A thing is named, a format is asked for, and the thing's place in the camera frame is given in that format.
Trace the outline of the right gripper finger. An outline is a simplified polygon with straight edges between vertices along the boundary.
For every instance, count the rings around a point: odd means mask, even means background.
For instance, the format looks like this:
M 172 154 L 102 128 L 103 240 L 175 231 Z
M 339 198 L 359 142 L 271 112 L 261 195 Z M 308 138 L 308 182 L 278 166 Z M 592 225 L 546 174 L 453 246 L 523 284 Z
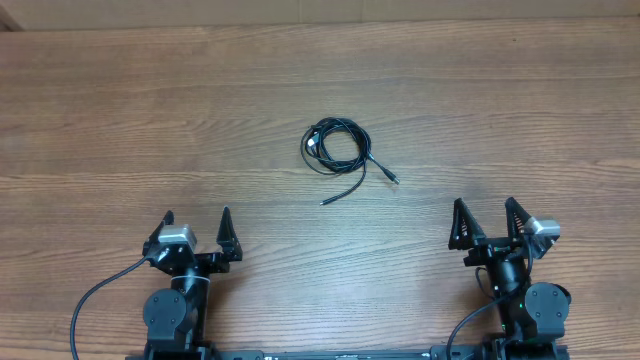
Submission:
M 454 201 L 449 250 L 469 250 L 482 245 L 486 235 L 462 198 Z
M 531 233 L 531 230 L 526 227 L 526 224 L 532 216 L 514 197 L 509 197 L 505 201 L 505 211 L 507 231 L 510 238 L 517 238 Z

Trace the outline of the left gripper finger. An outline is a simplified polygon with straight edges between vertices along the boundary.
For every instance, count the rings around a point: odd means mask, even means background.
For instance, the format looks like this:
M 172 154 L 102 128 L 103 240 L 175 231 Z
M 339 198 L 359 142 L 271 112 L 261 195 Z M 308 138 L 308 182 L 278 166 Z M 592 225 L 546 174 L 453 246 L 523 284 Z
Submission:
M 165 215 L 163 216 L 163 218 L 162 218 L 161 222 L 159 223 L 159 225 L 155 228 L 155 230 L 148 237 L 147 242 L 150 243 L 150 244 L 157 243 L 159 235 L 160 235 L 160 232 L 162 231 L 162 229 L 167 225 L 173 225 L 173 224 L 174 224 L 174 213 L 171 210 L 168 210 L 165 213 Z
M 231 210 L 228 206 L 223 208 L 216 243 L 221 247 L 222 256 L 227 262 L 242 260 L 243 250 L 234 230 Z

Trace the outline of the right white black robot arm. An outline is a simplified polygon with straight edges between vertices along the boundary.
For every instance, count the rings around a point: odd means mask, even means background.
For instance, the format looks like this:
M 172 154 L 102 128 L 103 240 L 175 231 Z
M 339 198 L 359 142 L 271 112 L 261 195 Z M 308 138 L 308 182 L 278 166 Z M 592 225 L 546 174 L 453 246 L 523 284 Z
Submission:
M 447 359 L 567 359 L 568 349 L 556 341 L 565 335 L 564 323 L 572 302 L 563 286 L 534 283 L 534 262 L 542 259 L 561 236 L 552 218 L 537 218 L 519 202 L 505 203 L 507 235 L 487 236 L 463 199 L 454 201 L 448 242 L 451 250 L 465 250 L 464 265 L 475 275 L 487 273 L 491 288 L 482 293 L 486 305 L 463 318 L 452 330 L 444 348 Z M 480 314 L 495 308 L 501 331 L 484 337 L 479 345 L 456 346 L 460 330 Z

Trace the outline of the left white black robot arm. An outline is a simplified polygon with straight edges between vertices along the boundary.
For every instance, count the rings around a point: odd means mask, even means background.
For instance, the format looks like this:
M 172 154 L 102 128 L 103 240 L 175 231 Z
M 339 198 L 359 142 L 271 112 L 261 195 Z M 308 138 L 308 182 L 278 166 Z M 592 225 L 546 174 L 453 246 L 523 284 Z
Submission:
M 170 276 L 170 286 L 149 296 L 143 307 L 147 326 L 145 359 L 219 359 L 205 339 L 210 276 L 227 273 L 243 258 L 231 211 L 222 212 L 216 252 L 198 253 L 197 238 L 188 224 L 174 223 L 168 211 L 143 245 L 150 266 Z

